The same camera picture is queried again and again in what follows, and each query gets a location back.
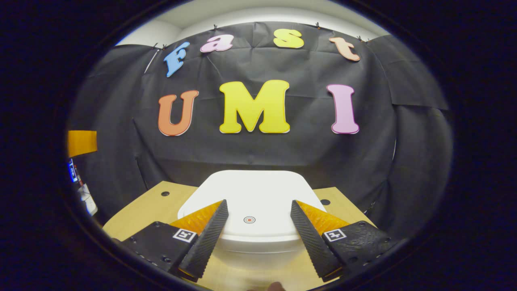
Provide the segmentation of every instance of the table surface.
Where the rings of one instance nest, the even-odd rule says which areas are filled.
[[[123,241],[154,221],[171,223],[178,219],[179,208],[196,189],[194,186],[162,181],[120,210],[106,222],[103,230],[112,238]],[[374,225],[337,188],[316,189],[314,192],[320,200],[330,201],[329,205],[324,205],[328,213],[348,223],[367,221]],[[252,272],[229,267],[216,256],[211,256],[197,284],[215,291],[262,291],[275,281],[281,282],[287,291],[308,290],[324,285],[306,250],[281,268]]]

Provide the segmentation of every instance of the pink letter i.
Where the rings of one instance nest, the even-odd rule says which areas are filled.
[[[336,108],[336,122],[332,124],[332,131],[336,134],[356,134],[359,125],[354,121],[354,109],[352,108],[352,93],[350,86],[331,84],[327,86],[334,97]]]

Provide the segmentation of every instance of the yellow letter m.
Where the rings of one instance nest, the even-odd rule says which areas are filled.
[[[286,81],[269,80],[254,100],[242,82],[222,84],[219,90],[224,93],[224,123],[219,130],[224,134],[239,133],[242,128],[237,123],[239,113],[246,129],[252,132],[263,111],[264,121],[258,126],[260,131],[268,134],[289,132],[290,126],[285,121],[285,91],[288,88]]]

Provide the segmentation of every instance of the black cloth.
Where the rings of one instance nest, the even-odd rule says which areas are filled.
[[[273,32],[279,28],[300,31],[304,46],[277,47]],[[221,34],[235,37],[232,48],[200,52],[206,40]],[[340,55],[331,37],[352,43],[361,60]],[[184,64],[167,78],[163,59],[185,41],[190,46]],[[243,126],[239,134],[220,133],[219,86],[240,81],[256,97],[273,79],[290,84],[285,93],[290,132],[264,134],[257,127],[249,133]],[[354,89],[358,133],[332,132],[329,84]],[[199,91],[190,128],[165,136],[158,130],[158,99],[178,96],[171,112],[177,123],[179,96],[188,90]],[[289,170],[313,189],[337,187],[381,229],[406,237],[423,226],[442,197],[452,155],[447,109],[432,74],[392,36],[363,42],[310,25],[254,22],[199,33],[164,50],[113,48],[78,93],[70,128],[98,132],[99,150],[74,160],[108,217],[162,180],[199,186],[226,169]]]

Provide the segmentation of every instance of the orange letter u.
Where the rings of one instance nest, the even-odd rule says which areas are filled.
[[[185,91],[181,95],[183,99],[183,112],[181,120],[177,124],[171,123],[172,103],[176,100],[176,95],[166,95],[158,100],[160,112],[158,113],[158,128],[166,136],[178,136],[184,134],[190,127],[192,121],[192,110],[194,98],[199,95],[199,91]]]

